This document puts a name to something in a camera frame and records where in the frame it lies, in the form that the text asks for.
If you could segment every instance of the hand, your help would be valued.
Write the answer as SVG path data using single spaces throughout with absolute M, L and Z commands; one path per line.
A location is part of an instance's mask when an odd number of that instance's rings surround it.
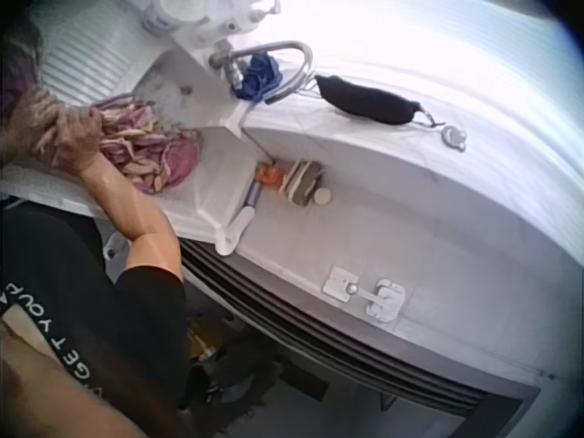
M 25 93 L 12 112 L 6 134 L 10 158 L 28 155 L 57 119 L 59 103 L 47 89 L 35 86 Z
M 94 108 L 61 108 L 57 117 L 57 166 L 75 176 L 99 156 L 101 114 Z

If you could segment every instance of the black face mask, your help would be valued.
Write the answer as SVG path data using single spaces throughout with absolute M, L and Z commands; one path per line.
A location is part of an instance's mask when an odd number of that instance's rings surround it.
M 320 96 L 331 105 L 348 114 L 366 117 L 387 125 L 404 125 L 413 121 L 416 112 L 422 112 L 430 124 L 421 124 L 428 128 L 442 126 L 422 107 L 420 102 L 413 102 L 401 96 L 383 91 L 351 84 L 338 76 L 315 76 Z

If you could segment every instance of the metal faucet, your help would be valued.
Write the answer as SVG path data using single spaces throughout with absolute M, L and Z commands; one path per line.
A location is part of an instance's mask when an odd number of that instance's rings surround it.
M 250 57 L 258 53 L 274 52 L 287 48 L 300 50 L 304 55 L 304 62 L 292 78 L 267 94 L 265 102 L 266 105 L 270 105 L 294 93 L 312 78 L 312 74 L 314 73 L 314 58 L 312 56 L 312 49 L 306 44 L 299 41 L 280 41 L 277 43 L 245 48 L 243 50 L 233 50 L 230 48 L 226 51 L 211 55 L 209 58 L 209 65 L 216 70 L 222 68 L 232 87 L 234 89 L 241 89 L 244 75 L 240 66 L 241 63 L 244 62 L 242 60 L 243 57 Z

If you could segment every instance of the black t-shirt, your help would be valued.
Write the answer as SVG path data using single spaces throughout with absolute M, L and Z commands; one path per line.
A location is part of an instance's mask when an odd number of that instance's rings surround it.
M 188 372 L 181 281 L 141 266 L 114 285 L 100 248 L 42 210 L 4 212 L 1 225 L 0 318 L 19 305 L 70 375 L 105 400 L 108 385 L 131 373 L 178 404 Z

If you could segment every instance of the blue cloth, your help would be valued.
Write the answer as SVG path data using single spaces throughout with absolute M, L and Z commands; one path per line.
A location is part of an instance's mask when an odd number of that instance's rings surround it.
M 244 75 L 242 87 L 234 89 L 234 93 L 239 99 L 261 102 L 267 93 L 280 85 L 282 77 L 275 59 L 267 53 L 253 55 Z

